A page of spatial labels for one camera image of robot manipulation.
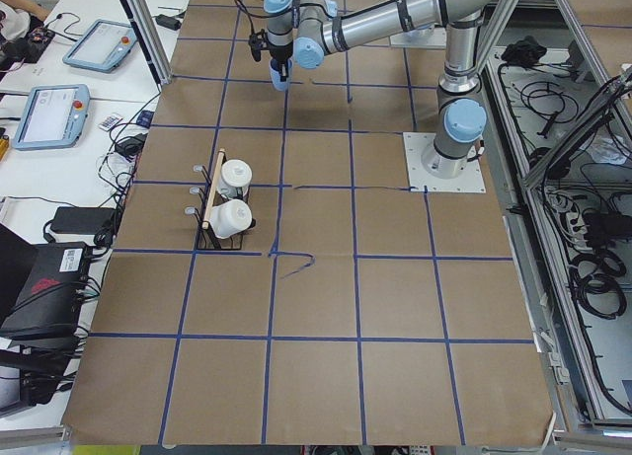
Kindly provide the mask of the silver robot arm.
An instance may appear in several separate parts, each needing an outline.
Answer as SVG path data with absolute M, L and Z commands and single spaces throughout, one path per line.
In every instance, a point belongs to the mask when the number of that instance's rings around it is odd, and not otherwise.
M 485 56 L 479 45 L 484 7 L 491 0 L 385 0 L 340 14 L 332 0 L 263 0 L 267 25 L 252 31 L 254 60 L 271 56 L 275 88 L 289 85 L 291 68 L 318 68 L 325 57 L 381 39 L 398 47 L 428 48 L 435 28 L 445 32 L 445 60 L 437 101 L 445 110 L 472 99 L 479 87 L 477 69 Z

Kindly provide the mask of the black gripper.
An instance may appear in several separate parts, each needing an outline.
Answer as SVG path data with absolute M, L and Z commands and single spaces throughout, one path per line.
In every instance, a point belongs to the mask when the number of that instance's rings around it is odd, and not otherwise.
M 268 47 L 271 57 L 279 63 L 279 79 L 288 79 L 288 59 L 293 54 L 293 30 L 282 34 L 267 30 Z

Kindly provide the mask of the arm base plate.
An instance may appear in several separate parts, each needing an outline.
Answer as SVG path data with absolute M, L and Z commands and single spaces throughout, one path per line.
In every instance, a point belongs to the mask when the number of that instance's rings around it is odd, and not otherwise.
M 392 47 L 443 50 L 446 47 L 446 31 L 443 27 L 419 29 L 389 38 Z
M 435 150 L 435 134 L 403 133 L 409 189 L 418 192 L 485 193 L 474 147 L 461 159 L 447 159 Z

